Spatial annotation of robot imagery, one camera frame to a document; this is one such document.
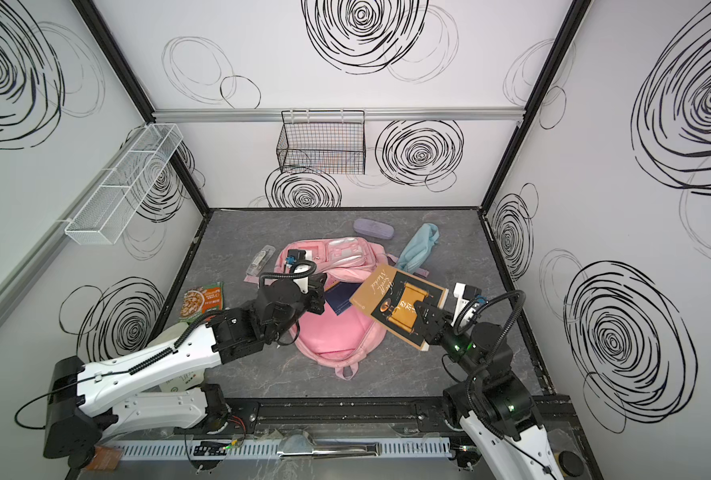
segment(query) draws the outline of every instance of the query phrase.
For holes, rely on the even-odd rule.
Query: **book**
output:
[[[339,315],[350,308],[350,297],[360,286],[360,283],[337,282],[330,286],[323,296],[334,313]]]
[[[419,300],[443,308],[447,295],[448,289],[442,286],[401,272],[394,266],[378,265],[353,293],[350,302],[401,340],[426,351],[427,342],[414,331],[417,320],[414,302]]]

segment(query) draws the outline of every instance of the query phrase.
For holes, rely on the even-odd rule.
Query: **black wire basket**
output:
[[[284,110],[276,156],[281,171],[307,167],[327,174],[363,175],[363,110]]]

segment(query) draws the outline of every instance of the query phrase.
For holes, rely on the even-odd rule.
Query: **wire basket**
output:
[[[79,245],[112,245],[182,142],[175,124],[149,124],[65,227]]]
[[[366,140],[363,110],[284,110],[276,156],[284,172],[308,167],[327,174],[363,175]]]

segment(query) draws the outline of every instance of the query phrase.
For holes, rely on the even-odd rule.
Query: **backpack strap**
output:
[[[350,366],[350,376],[345,376],[345,367],[337,367],[334,369],[334,373],[343,380],[350,380],[353,376],[358,373],[358,362],[352,363]]]

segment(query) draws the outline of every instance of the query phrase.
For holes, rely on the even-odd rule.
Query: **snack bag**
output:
[[[222,282],[199,286],[185,292],[180,321],[190,323],[201,313],[222,309]]]

